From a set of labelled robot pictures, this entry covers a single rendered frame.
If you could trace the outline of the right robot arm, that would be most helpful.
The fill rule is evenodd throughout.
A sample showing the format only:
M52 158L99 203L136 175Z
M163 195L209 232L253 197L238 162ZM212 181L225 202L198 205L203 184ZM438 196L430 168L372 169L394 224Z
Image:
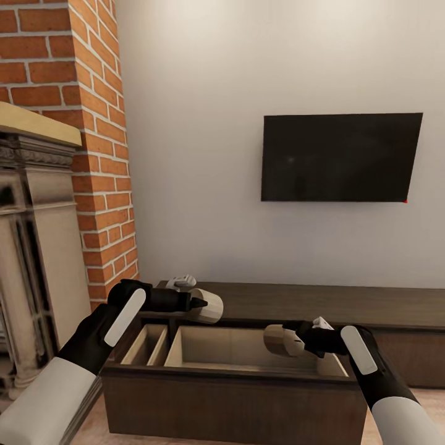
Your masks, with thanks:
M321 316L282 325L296 331L304 349L350 355L349 362L362 389L384 445L445 445L445 437L413 396L370 331L360 326L333 327Z

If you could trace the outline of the pillar candle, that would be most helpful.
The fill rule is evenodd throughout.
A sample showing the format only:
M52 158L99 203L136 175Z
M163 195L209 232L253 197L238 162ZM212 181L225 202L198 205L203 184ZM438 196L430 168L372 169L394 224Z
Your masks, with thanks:
M296 336L296 331L283 328L282 324L271 324L264 330L263 341L266 349L274 355L298 358L305 343Z
M189 290L189 292L191 292L191 297L197 297L198 299L207 301L208 306L192 307L189 312L182 312L186 319L206 324L215 324L218 322L223 314L222 299L218 295L201 289L193 289Z

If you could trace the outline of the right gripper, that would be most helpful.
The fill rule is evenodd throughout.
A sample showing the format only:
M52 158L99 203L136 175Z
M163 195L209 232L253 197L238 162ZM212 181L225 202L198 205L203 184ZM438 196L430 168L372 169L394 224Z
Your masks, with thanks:
M328 353L323 344L325 328L313 328L305 320L286 322L282 327L296 331L296 336L305 343L304 349L316 354L317 357L324 358L325 353Z

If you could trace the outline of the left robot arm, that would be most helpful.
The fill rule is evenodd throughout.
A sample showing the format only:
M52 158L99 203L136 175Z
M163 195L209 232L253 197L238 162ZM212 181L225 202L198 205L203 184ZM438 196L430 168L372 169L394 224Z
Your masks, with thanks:
M208 302L180 292L193 276L173 275L165 289L121 279L77 327L29 387L0 415L0 445L59 445L109 354L138 312L189 312Z

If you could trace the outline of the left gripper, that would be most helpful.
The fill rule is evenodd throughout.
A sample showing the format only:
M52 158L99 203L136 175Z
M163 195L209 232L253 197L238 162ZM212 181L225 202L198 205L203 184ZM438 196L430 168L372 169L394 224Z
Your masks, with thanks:
M163 302L156 312L189 312L192 307L208 306L208 302L191 297L191 292L178 292L176 290L161 289Z

